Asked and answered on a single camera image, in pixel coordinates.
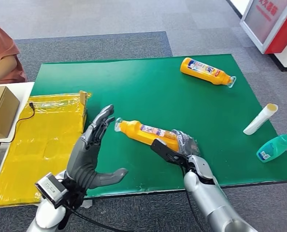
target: person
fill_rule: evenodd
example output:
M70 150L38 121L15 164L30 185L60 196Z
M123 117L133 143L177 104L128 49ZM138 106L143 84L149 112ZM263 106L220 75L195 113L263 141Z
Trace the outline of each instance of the person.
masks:
M0 28L0 84L27 80L18 54L19 50L14 40Z

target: printed label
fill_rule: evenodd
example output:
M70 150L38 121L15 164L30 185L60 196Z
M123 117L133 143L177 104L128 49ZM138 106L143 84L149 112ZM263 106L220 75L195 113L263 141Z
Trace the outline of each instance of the printed label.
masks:
M150 126L147 126L147 125L142 125L140 127L140 130L147 132L147 133L156 134L160 137L165 137L165 138L168 138L168 139L176 139L176 134L173 132L167 131L167 130L165 131L162 129L150 127Z
M204 64L204 63L193 60L193 59L190 61L187 67L192 70L196 70L197 72L207 73L207 74L214 75L214 76L218 76L220 71L220 69L216 69L212 66L209 66L209 65Z
M257 155L262 160L266 160L273 155L273 146L272 143L267 144L262 151L258 152Z

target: person's arm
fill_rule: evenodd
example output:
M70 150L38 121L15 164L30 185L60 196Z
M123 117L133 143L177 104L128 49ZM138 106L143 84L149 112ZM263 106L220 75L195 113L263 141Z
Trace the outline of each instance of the person's arm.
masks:
M2 57L0 60L0 80L10 74L17 67L17 60L14 55Z
M19 50L14 40L0 28L0 80L17 66L17 54L19 54Z

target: orange shirt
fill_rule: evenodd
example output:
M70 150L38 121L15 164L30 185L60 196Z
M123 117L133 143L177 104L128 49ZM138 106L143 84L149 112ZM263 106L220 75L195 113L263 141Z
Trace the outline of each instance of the orange shirt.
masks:
M0 84L26 82L27 76L24 73L21 63L18 59L19 54L18 48L14 40L0 28L0 60L5 56L15 55L17 60L17 67L10 74L0 80Z

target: green mat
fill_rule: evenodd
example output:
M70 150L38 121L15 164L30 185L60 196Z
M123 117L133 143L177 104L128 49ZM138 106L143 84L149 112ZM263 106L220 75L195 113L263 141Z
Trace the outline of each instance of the green mat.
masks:
M269 121L257 133L242 130L262 108L231 55L193 56L236 75L236 84L215 86L180 72L184 57L42 64L31 95L92 92L87 123L114 104L115 116L165 130L177 129L197 139L222 186L287 181L287 152L262 163L258 148L277 136ZM147 145L115 132L103 139L97 170L129 172L121 183L92 189L88 196L183 188L179 167L166 163Z

